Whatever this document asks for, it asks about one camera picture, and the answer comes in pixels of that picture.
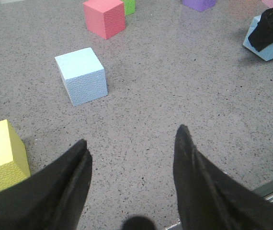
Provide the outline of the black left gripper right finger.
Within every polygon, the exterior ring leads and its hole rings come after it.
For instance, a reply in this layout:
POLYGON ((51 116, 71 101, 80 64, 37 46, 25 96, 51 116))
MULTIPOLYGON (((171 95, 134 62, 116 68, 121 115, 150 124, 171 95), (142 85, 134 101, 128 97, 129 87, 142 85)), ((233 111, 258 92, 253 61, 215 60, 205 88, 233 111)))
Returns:
POLYGON ((209 161, 185 125, 175 136, 173 177, 184 230, 273 230, 273 203, 209 161))

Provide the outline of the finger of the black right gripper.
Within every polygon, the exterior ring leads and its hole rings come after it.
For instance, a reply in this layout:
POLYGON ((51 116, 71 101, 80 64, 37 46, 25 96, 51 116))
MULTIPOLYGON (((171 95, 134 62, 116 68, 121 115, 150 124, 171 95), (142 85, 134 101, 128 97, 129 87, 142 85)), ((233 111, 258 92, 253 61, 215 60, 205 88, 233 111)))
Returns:
POLYGON ((248 40, 258 52, 273 43, 273 8, 262 13, 260 21, 248 40))

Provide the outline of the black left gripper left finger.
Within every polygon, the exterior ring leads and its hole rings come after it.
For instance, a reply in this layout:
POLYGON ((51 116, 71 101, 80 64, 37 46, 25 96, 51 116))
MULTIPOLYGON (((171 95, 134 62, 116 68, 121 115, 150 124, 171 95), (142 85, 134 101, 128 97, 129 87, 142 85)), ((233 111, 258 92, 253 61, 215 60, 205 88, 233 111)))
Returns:
POLYGON ((75 230, 91 184, 83 139, 44 169, 0 192, 0 230, 75 230))

